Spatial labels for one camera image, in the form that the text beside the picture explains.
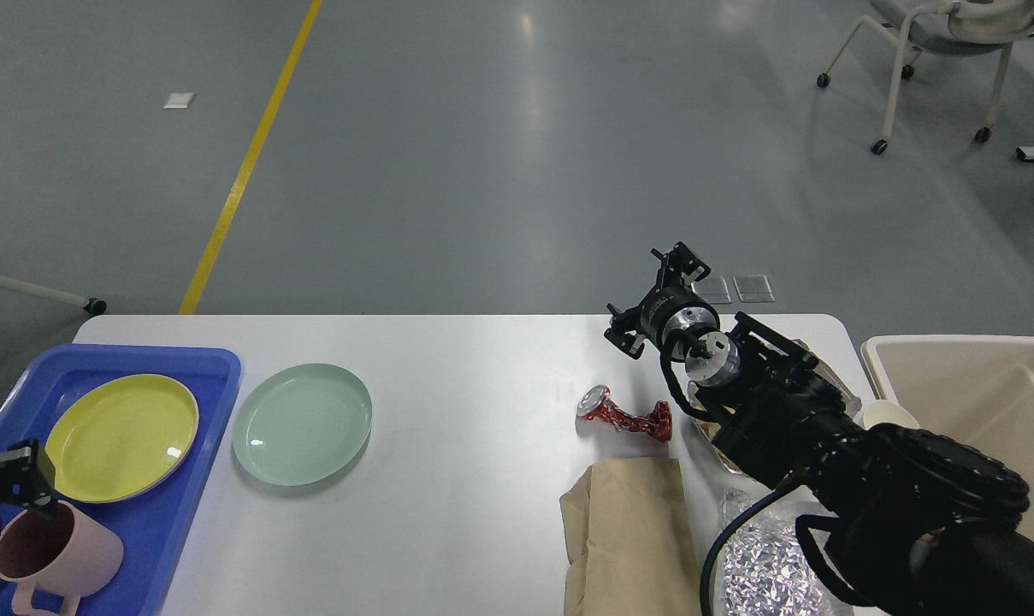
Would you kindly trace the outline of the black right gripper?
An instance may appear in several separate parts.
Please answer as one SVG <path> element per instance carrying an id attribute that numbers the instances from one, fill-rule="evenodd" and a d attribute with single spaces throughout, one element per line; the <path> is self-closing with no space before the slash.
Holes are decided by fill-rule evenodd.
<path id="1" fill-rule="evenodd" d="M 606 305 L 611 318 L 604 339 L 629 358 L 641 358 L 646 339 L 663 347 L 671 331 L 707 328 L 707 304 L 695 291 L 695 284 L 711 276 L 711 266 L 700 260 L 685 242 L 666 252 L 651 248 L 650 253 L 659 268 L 653 287 L 641 304 L 625 311 L 617 305 Z"/>

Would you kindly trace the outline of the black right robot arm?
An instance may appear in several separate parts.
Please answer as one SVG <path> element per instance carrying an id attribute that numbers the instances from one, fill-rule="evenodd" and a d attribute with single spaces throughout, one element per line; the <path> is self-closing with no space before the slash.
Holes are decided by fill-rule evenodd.
<path id="1" fill-rule="evenodd" d="M 709 548 L 704 615 L 725 543 L 800 487 L 828 515 L 798 516 L 795 540 L 838 600 L 891 615 L 1034 615 L 1034 542 L 1018 533 L 1030 487 L 1016 471 L 927 429 L 862 428 L 803 344 L 743 312 L 723 331 L 693 289 L 711 268 L 685 243 L 656 258 L 650 291 L 610 305 L 604 338 L 634 359 L 653 344 L 671 398 L 713 424 L 717 451 L 768 488 Z"/>

